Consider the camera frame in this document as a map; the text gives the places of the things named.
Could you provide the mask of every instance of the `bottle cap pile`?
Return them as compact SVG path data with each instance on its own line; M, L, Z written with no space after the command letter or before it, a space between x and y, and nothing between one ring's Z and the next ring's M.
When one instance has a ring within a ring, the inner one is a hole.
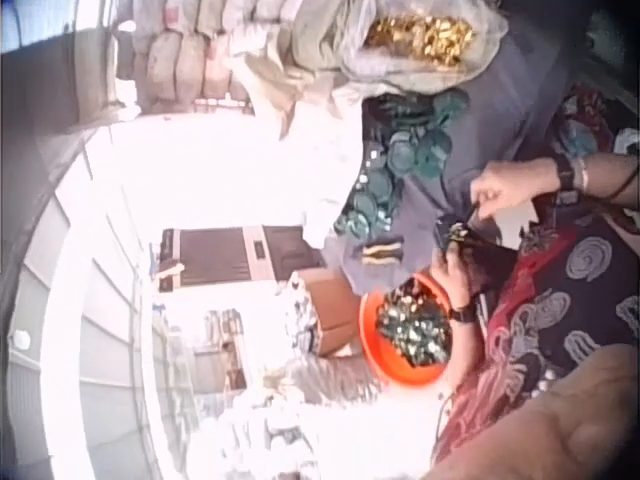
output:
M410 14L377 19L364 45L386 48L393 56L452 68L461 65L473 38L471 25L461 18Z
M410 279L378 308L376 328L412 367L443 364L451 354L451 329L443 307Z
M385 94L363 105L364 155L358 179L334 224L359 241L391 230L409 175L441 175L453 142L444 128L460 117L469 96L460 89L435 96Z

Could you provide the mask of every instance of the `cardboard box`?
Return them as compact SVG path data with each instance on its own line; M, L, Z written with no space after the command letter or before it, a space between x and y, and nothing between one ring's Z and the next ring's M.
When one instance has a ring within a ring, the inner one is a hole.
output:
M340 270L310 268L297 273L318 316L316 353L330 356L357 339L360 296Z

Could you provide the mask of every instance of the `plastic basin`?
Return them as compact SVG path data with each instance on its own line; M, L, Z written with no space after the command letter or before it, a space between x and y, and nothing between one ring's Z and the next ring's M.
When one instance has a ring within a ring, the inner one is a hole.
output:
M430 290L446 312L450 305L447 295L431 277L421 273L414 274L423 288ZM407 387L422 387L435 382L445 369L446 364L412 367L398 355L391 343L380 336L376 330L377 309L384 302L384 293L374 292L362 297L360 303L360 340L367 359L377 373L391 382Z

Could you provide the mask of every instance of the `red patterned fabric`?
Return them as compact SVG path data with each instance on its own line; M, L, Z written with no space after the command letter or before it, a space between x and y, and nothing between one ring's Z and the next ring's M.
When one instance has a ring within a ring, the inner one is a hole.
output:
M567 155L596 145L611 151L610 125L616 132L625 125L605 114L617 108L600 92L574 86L554 119L550 143ZM577 123L587 128L575 129ZM638 259L593 207L580 206L560 228L535 226L523 239L488 325L485 363L456 392L434 463L520 407L546 369L561 377L604 345L637 345ZM638 234L621 210L607 213Z

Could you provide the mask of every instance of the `hand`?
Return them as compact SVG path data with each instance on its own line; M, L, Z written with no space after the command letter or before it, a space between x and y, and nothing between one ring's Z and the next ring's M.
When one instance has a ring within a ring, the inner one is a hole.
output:
M525 163L491 162L471 182L471 202L478 206L478 217L485 219L498 210L559 189L556 165L550 158Z
M471 303L469 272L456 242L449 244L445 255L440 249L433 249L431 276L447 293L453 310L462 310Z

